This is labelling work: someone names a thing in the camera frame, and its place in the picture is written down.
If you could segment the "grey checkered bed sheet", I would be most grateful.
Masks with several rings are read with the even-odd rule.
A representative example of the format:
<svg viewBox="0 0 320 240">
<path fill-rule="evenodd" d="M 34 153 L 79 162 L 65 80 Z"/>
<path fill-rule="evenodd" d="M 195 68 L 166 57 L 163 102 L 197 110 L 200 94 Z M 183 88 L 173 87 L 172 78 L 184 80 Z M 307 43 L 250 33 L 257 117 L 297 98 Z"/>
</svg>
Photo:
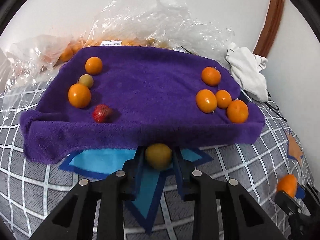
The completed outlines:
<svg viewBox="0 0 320 240">
<path fill-rule="evenodd" d="M 34 109 L 46 87 L 38 85 L 25 96 L 29 102 L 19 111 L 1 119 L 1 218 L 16 239 L 28 239 L 58 202 L 81 179 L 57 165 L 33 163 L 23 154 L 20 115 Z M 213 179 L 238 180 L 262 206 L 280 231 L 288 236 L 285 213 L 274 203 L 277 182 L 293 174 L 300 183 L 313 184 L 306 159 L 298 163 L 287 157 L 288 135 L 293 135 L 273 101 L 258 103 L 265 127 L 252 144 L 217 146 L 206 150 L 212 161 L 199 169 Z M 124 211 L 125 239 L 191 239 L 192 202 L 181 200 L 173 176 L 168 176 L 152 233 L 147 234 L 128 210 Z"/>
</svg>

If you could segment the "white crumpled towel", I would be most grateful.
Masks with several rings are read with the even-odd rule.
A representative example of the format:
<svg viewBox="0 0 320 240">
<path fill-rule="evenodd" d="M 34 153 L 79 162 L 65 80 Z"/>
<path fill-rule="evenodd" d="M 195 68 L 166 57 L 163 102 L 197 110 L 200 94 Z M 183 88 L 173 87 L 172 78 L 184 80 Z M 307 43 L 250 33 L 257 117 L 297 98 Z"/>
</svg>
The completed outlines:
<svg viewBox="0 0 320 240">
<path fill-rule="evenodd" d="M 227 47 L 226 61 L 231 65 L 231 76 L 242 90 L 259 102 L 268 100 L 266 78 L 261 74 L 268 63 L 267 58 L 255 55 L 247 47 L 238 47 L 232 42 Z"/>
</svg>

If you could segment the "clear bag left fruits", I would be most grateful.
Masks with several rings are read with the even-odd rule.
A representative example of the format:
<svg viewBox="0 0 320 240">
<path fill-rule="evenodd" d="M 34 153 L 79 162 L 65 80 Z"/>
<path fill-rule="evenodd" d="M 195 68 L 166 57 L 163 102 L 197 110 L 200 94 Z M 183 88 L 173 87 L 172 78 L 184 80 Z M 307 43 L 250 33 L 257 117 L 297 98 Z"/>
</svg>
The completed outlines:
<svg viewBox="0 0 320 240">
<path fill-rule="evenodd" d="M 47 87 L 59 68 L 85 45 L 82 37 L 40 35 L 1 51 L 1 117 L 17 112 L 29 102 L 27 92 Z"/>
</svg>

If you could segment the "orange tangerine with stem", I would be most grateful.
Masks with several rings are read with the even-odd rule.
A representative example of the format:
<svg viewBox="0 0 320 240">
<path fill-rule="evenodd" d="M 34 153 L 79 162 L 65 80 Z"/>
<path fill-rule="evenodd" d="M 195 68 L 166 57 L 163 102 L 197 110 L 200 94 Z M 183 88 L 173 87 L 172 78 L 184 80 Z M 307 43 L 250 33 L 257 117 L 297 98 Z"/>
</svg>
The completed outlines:
<svg viewBox="0 0 320 240">
<path fill-rule="evenodd" d="M 206 67 L 201 72 L 202 81 L 211 87 L 217 86 L 221 81 L 221 74 L 213 67 Z"/>
</svg>

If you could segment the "small red fruit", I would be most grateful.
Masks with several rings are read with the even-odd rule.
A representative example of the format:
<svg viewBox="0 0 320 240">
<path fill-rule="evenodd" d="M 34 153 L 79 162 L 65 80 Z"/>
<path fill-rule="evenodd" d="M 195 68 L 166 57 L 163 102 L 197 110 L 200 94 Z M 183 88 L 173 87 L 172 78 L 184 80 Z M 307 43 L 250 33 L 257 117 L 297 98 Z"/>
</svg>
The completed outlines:
<svg viewBox="0 0 320 240">
<path fill-rule="evenodd" d="M 92 113 L 92 117 L 95 122 L 103 123 L 107 122 L 113 114 L 112 108 L 107 105 L 100 104 L 97 105 Z"/>
</svg>

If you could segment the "brown wooden door frame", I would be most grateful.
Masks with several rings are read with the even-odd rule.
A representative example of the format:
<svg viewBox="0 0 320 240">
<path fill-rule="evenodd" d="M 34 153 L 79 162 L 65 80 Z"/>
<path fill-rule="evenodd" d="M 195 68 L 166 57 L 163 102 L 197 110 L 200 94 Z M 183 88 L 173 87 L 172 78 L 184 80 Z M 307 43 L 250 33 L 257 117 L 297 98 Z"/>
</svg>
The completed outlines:
<svg viewBox="0 0 320 240">
<path fill-rule="evenodd" d="M 265 23 L 261 30 L 257 44 L 253 50 L 254 54 L 267 57 L 281 23 L 285 0 L 270 0 Z"/>
</svg>

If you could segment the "yellow green round fruit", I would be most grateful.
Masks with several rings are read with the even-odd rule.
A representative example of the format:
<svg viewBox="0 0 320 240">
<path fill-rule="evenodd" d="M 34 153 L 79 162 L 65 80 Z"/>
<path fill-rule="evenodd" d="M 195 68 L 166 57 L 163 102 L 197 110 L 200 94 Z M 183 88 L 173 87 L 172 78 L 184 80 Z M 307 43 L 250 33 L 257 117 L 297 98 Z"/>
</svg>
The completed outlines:
<svg viewBox="0 0 320 240">
<path fill-rule="evenodd" d="M 156 170 L 165 170 L 171 164 L 172 150 L 165 144 L 153 144 L 145 150 L 145 158 Z"/>
</svg>

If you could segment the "small orange kumquat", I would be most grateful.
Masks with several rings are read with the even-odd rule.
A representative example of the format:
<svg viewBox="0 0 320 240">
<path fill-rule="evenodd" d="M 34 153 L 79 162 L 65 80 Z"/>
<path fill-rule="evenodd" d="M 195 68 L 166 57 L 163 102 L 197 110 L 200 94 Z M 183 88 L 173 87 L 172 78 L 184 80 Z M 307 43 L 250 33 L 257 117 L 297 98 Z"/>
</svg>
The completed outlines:
<svg viewBox="0 0 320 240">
<path fill-rule="evenodd" d="M 90 75 L 97 75 L 103 70 L 103 62 L 98 57 L 90 57 L 85 63 L 85 70 Z"/>
</svg>

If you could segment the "orange citrus fruit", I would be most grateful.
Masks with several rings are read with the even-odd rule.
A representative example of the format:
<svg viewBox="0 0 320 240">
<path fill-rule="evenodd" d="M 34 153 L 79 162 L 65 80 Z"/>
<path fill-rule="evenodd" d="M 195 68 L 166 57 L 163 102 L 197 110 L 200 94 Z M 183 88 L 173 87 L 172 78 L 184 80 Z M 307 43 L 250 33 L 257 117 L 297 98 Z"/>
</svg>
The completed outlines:
<svg viewBox="0 0 320 240">
<path fill-rule="evenodd" d="M 76 108 L 85 108 L 91 101 L 91 92 L 88 87 L 75 83 L 68 91 L 68 101 Z"/>
<path fill-rule="evenodd" d="M 196 94 L 196 104 L 197 107 L 203 112 L 203 113 L 212 113 L 217 108 L 217 99 L 215 94 L 208 90 L 208 89 L 202 89 Z"/>
<path fill-rule="evenodd" d="M 229 104 L 226 115 L 232 123 L 242 124 L 248 119 L 248 106 L 242 100 L 234 100 Z"/>
<path fill-rule="evenodd" d="M 284 191 L 291 198 L 295 197 L 298 188 L 298 180 L 293 174 L 287 174 L 279 181 L 277 192 Z"/>
</svg>

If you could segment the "clear bag of kumquats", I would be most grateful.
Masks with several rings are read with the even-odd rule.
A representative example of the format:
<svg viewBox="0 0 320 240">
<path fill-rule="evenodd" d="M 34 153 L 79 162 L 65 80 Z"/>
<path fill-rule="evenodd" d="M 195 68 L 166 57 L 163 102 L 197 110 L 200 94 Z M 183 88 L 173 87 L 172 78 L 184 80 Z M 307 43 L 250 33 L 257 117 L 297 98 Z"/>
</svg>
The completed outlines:
<svg viewBox="0 0 320 240">
<path fill-rule="evenodd" d="M 194 18 L 179 0 L 114 0 L 94 18 L 85 46 L 120 40 L 124 46 L 157 47 L 214 59 L 228 67 L 234 33 Z"/>
</svg>

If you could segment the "purple towel covered tray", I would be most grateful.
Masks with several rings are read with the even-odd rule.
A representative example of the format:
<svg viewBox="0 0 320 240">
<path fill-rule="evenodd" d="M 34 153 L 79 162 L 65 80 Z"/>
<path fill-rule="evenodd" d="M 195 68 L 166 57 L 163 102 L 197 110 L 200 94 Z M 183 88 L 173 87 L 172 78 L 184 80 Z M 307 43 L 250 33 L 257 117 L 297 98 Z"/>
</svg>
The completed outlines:
<svg viewBox="0 0 320 240">
<path fill-rule="evenodd" d="M 96 56 L 103 71 L 94 78 L 90 104 L 83 109 L 68 101 L 68 90 Z M 195 96 L 206 85 L 201 72 L 215 67 L 218 88 L 233 99 L 243 95 L 229 72 L 214 60 L 159 48 L 106 46 L 80 50 L 60 70 L 37 107 L 20 117 L 23 152 L 30 161 L 55 164 L 66 155 L 87 149 L 124 148 L 161 142 L 180 148 L 252 144 L 265 125 L 259 107 L 248 104 L 246 122 L 230 122 L 223 109 L 205 114 Z M 107 122 L 97 123 L 97 105 L 112 108 Z"/>
</svg>

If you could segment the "yellowish green small fruit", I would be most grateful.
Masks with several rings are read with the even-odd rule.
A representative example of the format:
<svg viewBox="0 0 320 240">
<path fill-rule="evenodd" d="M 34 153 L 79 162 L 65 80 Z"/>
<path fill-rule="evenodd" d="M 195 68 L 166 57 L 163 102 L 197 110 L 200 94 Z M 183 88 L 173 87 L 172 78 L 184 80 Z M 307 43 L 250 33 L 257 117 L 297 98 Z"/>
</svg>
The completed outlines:
<svg viewBox="0 0 320 240">
<path fill-rule="evenodd" d="M 83 86 L 86 86 L 87 88 L 90 89 L 90 88 L 92 88 L 92 86 L 94 84 L 94 80 L 91 75 L 84 74 L 84 75 L 80 76 L 78 83 Z"/>
</svg>

